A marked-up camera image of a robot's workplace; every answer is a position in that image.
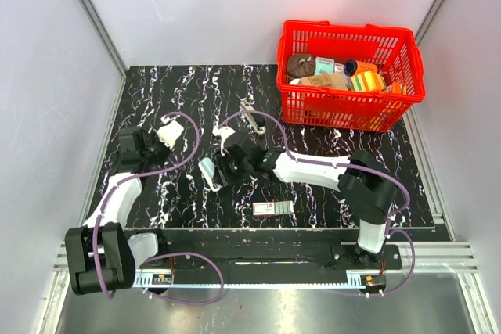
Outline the cream metal stapler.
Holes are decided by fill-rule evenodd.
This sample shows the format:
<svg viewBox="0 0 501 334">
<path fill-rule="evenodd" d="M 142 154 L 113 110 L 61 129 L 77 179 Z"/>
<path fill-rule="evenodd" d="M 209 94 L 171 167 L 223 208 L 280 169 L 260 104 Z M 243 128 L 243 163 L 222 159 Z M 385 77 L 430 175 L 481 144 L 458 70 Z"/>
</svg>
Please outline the cream metal stapler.
<svg viewBox="0 0 501 334">
<path fill-rule="evenodd" d="M 246 99 L 240 100 L 239 108 L 242 111 L 247 110 L 247 113 L 244 114 L 247 122 L 258 135 L 263 135 L 266 132 L 265 118 L 260 114 L 250 113 L 250 110 L 254 110 L 254 107 Z"/>
</svg>

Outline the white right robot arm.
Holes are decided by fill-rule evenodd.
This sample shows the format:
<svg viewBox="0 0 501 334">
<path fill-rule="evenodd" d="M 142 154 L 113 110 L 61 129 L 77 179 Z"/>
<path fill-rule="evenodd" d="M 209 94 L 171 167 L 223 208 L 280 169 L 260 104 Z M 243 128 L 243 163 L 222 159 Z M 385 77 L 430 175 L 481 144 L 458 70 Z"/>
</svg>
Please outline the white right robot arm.
<svg viewBox="0 0 501 334">
<path fill-rule="evenodd" d="M 203 158 L 199 169 L 214 192 L 246 177 L 339 192 L 359 219 L 355 251 L 359 264 L 374 268 L 384 259 L 387 214 L 396 197 L 397 181 L 366 151 L 340 157 L 309 156 L 280 147 L 264 149 L 237 132 L 224 138 L 212 156 Z"/>
</svg>

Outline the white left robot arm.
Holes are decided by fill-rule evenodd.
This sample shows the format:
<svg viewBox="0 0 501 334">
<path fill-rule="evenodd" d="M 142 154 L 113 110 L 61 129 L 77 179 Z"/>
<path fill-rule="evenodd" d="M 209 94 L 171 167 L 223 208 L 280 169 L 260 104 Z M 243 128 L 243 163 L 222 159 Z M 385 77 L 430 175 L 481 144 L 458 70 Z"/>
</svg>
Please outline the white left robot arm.
<svg viewBox="0 0 501 334">
<path fill-rule="evenodd" d="M 168 262 L 170 250 L 156 234 L 127 237 L 124 226 L 146 183 L 139 175 L 163 164 L 183 131 L 175 120 L 151 132 L 140 127 L 119 131 L 117 158 L 105 194 L 85 223 L 65 234 L 75 294 L 100 293 L 102 286 L 109 293 L 128 289 L 139 265 L 146 262 L 161 268 Z"/>
</svg>

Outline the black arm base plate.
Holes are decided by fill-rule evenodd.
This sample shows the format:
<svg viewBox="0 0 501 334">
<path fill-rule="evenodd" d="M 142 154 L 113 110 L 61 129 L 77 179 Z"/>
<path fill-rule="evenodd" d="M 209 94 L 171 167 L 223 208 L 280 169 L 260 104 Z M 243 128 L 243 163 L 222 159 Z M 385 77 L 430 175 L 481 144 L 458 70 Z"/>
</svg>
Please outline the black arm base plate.
<svg viewBox="0 0 501 334">
<path fill-rule="evenodd" d="M 152 232 L 165 253 L 201 253 L 213 261 L 305 261 L 341 270 L 401 271 L 396 245 L 376 255 L 359 249 L 356 229 L 328 228 L 130 228 L 128 234 Z"/>
</svg>

